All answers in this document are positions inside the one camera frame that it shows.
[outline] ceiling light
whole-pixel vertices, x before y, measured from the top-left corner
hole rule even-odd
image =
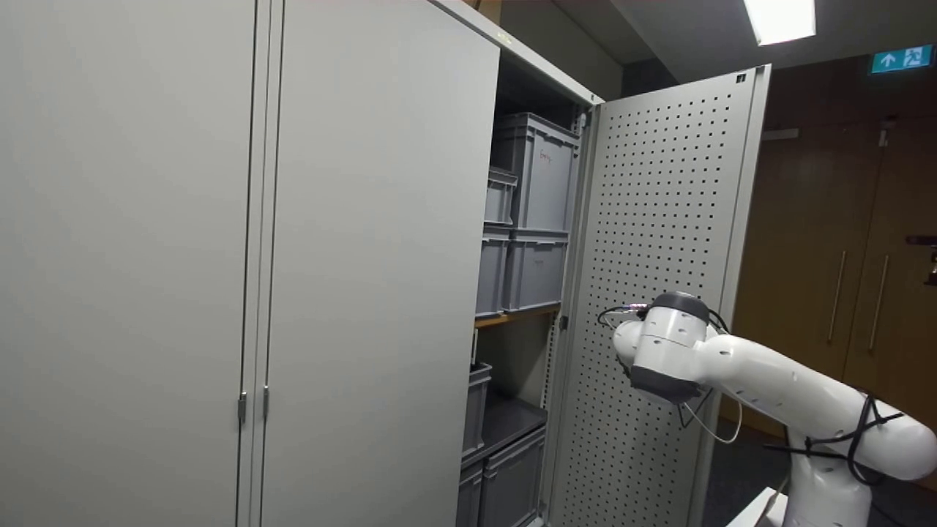
[[[758,47],[818,37],[815,0],[743,0]]]

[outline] exit sign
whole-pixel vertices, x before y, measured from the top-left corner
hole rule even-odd
[[[872,76],[900,70],[924,70],[935,66],[935,47],[885,50],[872,57]]]

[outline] plastic storage box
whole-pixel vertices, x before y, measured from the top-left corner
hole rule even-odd
[[[509,234],[494,234],[494,233],[484,234],[475,316],[493,316],[503,312],[507,252],[509,252]]]
[[[493,162],[519,177],[514,228],[567,234],[580,141],[535,117],[519,114],[498,126]]]
[[[519,177],[509,170],[488,170],[488,195],[485,195],[485,228],[512,228],[514,217],[514,187]]]
[[[465,403],[465,438],[462,457],[484,448],[485,403],[488,403],[493,366],[478,363],[468,375],[468,403]]]
[[[465,466],[462,483],[459,483],[459,512],[456,527],[479,527],[479,483],[484,483],[484,466]]]
[[[538,512],[544,430],[498,451],[485,463],[479,527],[522,527]]]
[[[507,271],[507,312],[560,306],[567,237],[514,234]]]

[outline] white robotic arm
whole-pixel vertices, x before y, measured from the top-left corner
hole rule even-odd
[[[643,319],[621,322],[614,356],[639,391],[667,403],[717,391],[788,429],[785,527],[863,527],[872,492],[859,466],[895,480],[937,468],[937,438],[923,423],[768,345],[721,334],[695,297],[665,294]]]

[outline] pegboard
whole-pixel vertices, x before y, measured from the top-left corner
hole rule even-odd
[[[567,277],[553,527],[695,524],[708,448],[670,405],[630,391],[598,315],[662,290],[733,316],[768,75],[743,70],[599,105]]]

